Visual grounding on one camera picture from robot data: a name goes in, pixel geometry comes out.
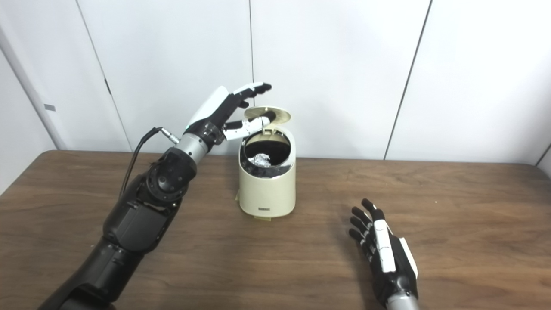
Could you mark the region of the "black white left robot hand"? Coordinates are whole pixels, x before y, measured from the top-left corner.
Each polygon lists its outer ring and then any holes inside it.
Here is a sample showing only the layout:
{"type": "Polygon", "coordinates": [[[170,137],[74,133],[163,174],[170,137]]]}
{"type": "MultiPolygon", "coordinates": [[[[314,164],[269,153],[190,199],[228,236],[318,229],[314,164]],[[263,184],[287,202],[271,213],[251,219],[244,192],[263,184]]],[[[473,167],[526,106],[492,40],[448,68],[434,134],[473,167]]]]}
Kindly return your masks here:
{"type": "Polygon", "coordinates": [[[242,139],[264,129],[276,119],[274,112],[265,112],[242,121],[229,122],[228,119],[238,108],[248,107],[246,100],[264,94],[271,88],[271,84],[264,82],[248,83],[234,92],[220,86],[195,112],[185,134],[198,136],[211,150],[214,145],[220,145],[225,140],[242,139]]]}

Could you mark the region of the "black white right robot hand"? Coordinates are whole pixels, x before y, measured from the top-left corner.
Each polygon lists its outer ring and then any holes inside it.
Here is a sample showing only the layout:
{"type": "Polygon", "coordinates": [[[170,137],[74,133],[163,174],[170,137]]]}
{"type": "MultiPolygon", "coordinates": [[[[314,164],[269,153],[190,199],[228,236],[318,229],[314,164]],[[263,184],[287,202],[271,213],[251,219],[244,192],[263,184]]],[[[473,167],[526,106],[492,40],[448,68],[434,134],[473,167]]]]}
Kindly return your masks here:
{"type": "Polygon", "coordinates": [[[388,226],[382,209],[367,198],[353,207],[349,235],[368,260],[372,289],[386,310],[418,310],[418,268],[403,237],[388,226]]]}

